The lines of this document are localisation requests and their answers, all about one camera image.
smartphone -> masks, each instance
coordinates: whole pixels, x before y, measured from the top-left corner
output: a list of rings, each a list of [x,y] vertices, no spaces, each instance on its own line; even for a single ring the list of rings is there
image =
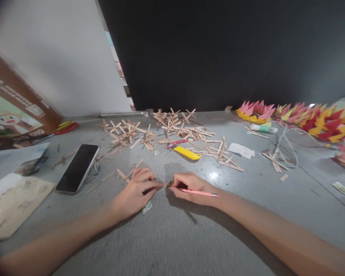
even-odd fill
[[[68,194],[79,192],[99,151],[99,146],[82,144],[57,184],[56,190]]]

black phone screen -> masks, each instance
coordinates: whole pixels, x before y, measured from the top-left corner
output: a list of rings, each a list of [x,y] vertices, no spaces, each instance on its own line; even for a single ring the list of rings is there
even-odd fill
[[[73,160],[56,186],[57,191],[74,193],[89,168],[98,146],[83,144],[79,147]]]

black wall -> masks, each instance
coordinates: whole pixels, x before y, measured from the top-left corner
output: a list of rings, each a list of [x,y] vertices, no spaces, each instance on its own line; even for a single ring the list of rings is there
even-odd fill
[[[138,110],[345,97],[345,1],[99,3]]]

finger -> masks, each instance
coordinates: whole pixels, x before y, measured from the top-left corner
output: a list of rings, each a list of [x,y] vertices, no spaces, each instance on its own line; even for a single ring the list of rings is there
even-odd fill
[[[174,174],[174,179],[172,181],[172,187],[177,187],[180,183],[184,183],[185,185],[188,185],[188,178],[189,175],[185,174],[185,173],[176,173]]]
[[[144,183],[141,183],[140,186],[142,188],[142,191],[146,191],[152,188],[161,188],[163,187],[165,184],[161,183],[161,182],[156,182],[154,180],[152,181],[147,181]]]
[[[151,200],[154,194],[157,193],[157,191],[158,191],[158,188],[152,188],[146,195],[143,196],[143,198],[146,201],[146,204]]]
[[[151,181],[153,181],[153,180],[156,179],[156,177],[155,177],[153,171],[151,171],[150,169],[148,169],[148,170],[145,170],[145,171],[142,170],[142,171],[136,176],[135,179],[136,179],[137,181],[140,181],[140,182],[146,181],[146,180],[151,180]]]
[[[187,193],[187,192],[182,192],[181,190],[179,190],[176,187],[170,187],[170,190],[172,190],[174,195],[176,197],[178,197],[178,198],[182,198],[182,199],[185,199],[185,200],[193,201],[192,200],[193,194],[190,194],[190,193]]]
[[[142,169],[143,168],[135,169],[134,172],[133,172],[133,176],[131,178],[133,179]]]

printed cartoon character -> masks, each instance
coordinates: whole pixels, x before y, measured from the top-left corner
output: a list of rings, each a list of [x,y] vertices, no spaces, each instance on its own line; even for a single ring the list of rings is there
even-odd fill
[[[20,135],[29,132],[33,126],[25,122],[20,114],[7,111],[0,112],[0,130],[4,130],[9,135]]]

